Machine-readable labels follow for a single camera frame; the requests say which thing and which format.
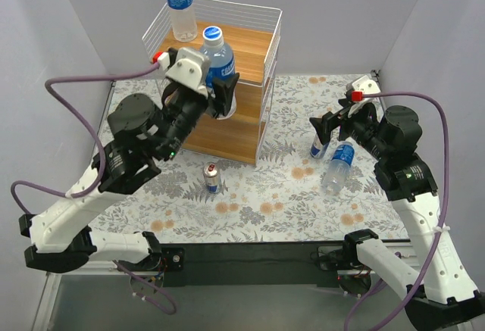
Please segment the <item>pocari sweat bottle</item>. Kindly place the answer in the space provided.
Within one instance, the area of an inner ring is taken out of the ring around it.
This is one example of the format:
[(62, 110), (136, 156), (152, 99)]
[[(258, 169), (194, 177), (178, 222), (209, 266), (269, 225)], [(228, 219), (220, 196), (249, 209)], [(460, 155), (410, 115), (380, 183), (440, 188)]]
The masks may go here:
[(193, 0), (166, 0), (174, 38), (180, 42), (193, 41), (198, 35)]
[(212, 25), (204, 28), (202, 38), (203, 44), (199, 51), (211, 60), (205, 84), (208, 93), (215, 97), (212, 79), (217, 77), (225, 80), (235, 74), (234, 53), (229, 44), (224, 41), (224, 34), (220, 27)]
[(351, 142), (341, 142), (330, 160), (322, 181), (322, 189), (327, 195), (337, 195), (344, 187), (349, 175), (355, 149)]

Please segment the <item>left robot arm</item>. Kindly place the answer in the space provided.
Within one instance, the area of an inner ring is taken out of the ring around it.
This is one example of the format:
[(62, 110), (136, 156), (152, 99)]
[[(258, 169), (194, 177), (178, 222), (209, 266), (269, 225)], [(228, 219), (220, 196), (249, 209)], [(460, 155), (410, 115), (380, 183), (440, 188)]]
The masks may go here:
[(214, 79), (215, 98), (170, 82), (158, 107), (146, 94), (125, 97), (108, 116), (113, 140), (92, 159), (70, 193), (41, 214), (20, 217), (20, 233), (30, 238), (26, 266), (51, 273), (77, 270), (90, 261), (119, 261), (129, 270), (154, 270), (164, 250), (152, 232), (99, 232), (97, 216), (132, 195), (161, 173), (159, 161), (174, 158), (209, 108), (230, 103), (239, 74)]

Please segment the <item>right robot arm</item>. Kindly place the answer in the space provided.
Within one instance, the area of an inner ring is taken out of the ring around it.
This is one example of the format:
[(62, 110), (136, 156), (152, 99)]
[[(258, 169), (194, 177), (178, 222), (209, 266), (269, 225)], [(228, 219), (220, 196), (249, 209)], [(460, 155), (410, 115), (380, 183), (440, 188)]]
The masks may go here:
[(374, 175), (403, 222), (418, 259), (420, 273), (398, 258), (371, 230), (344, 238), (343, 259), (351, 268), (370, 267), (404, 301), (406, 315), (417, 330), (438, 330), (484, 313), (484, 293), (469, 277), (449, 231), (439, 224), (440, 197), (430, 168), (416, 153), (422, 129), (410, 108), (394, 105), (382, 118), (367, 103), (352, 112), (310, 119), (318, 139), (352, 137), (376, 159)]

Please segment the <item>right Red Bull can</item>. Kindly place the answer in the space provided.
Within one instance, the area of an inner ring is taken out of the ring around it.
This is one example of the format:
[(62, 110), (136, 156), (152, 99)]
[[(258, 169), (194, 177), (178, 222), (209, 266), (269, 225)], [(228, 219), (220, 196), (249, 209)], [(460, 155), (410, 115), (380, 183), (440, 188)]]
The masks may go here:
[(310, 155), (316, 159), (322, 158), (327, 151), (328, 145), (329, 145), (328, 142), (325, 144), (322, 144), (318, 137), (318, 134), (316, 134), (314, 137), (314, 141), (311, 145)]

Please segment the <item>red bull can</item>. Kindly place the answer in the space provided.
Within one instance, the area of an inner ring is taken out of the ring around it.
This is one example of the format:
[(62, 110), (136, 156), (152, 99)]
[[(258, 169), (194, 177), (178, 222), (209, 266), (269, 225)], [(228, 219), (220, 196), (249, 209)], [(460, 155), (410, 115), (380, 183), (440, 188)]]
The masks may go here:
[(221, 173), (214, 162), (208, 162), (203, 168), (205, 185), (210, 193), (219, 193), (221, 190)]
[(325, 144), (322, 144), (318, 137), (318, 134), (316, 134), (314, 137), (314, 141), (311, 145), (310, 155), (316, 159), (322, 158), (327, 151), (328, 145), (329, 145), (328, 142)]

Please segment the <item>lying Pocari Sweat bottle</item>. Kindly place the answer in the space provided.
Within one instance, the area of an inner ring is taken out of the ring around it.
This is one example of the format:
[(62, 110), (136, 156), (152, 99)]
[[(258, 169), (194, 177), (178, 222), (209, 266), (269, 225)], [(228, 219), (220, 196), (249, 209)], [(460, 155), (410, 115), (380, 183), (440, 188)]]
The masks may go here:
[(351, 142), (341, 142), (330, 160), (322, 181), (322, 189), (327, 195), (337, 195), (344, 187), (349, 175), (355, 149)]

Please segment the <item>left Red Bull can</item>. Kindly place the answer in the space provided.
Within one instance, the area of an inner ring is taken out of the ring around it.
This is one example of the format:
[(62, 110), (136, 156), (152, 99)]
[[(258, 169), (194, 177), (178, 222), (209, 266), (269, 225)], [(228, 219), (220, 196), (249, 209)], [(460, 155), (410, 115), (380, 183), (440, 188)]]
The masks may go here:
[(219, 193), (221, 190), (221, 173), (214, 162), (208, 162), (203, 168), (205, 185), (210, 193)]

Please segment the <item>floral tablecloth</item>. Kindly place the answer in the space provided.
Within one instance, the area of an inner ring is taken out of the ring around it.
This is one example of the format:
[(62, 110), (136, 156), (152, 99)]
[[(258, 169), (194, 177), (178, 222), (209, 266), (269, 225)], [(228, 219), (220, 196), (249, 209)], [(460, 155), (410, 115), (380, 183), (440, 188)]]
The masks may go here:
[(223, 188), (205, 188), (208, 155), (181, 151), (161, 164), (159, 176), (92, 222), (95, 230), (148, 230), (161, 242), (282, 242), (341, 240), (371, 229), (382, 239), (407, 232), (374, 178), (374, 159), (357, 149), (344, 188), (321, 191), (331, 156), (310, 155), (308, 122), (338, 108), (354, 76), (279, 76), (275, 80), (256, 165), (217, 159)]

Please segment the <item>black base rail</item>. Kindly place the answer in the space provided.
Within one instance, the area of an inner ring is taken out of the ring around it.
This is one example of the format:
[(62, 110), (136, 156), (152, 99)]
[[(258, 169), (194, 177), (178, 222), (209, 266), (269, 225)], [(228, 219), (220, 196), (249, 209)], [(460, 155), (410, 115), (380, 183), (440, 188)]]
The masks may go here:
[(121, 264), (140, 274), (164, 272), (166, 287), (336, 286), (337, 274), (368, 274), (342, 241), (165, 244), (160, 260)]

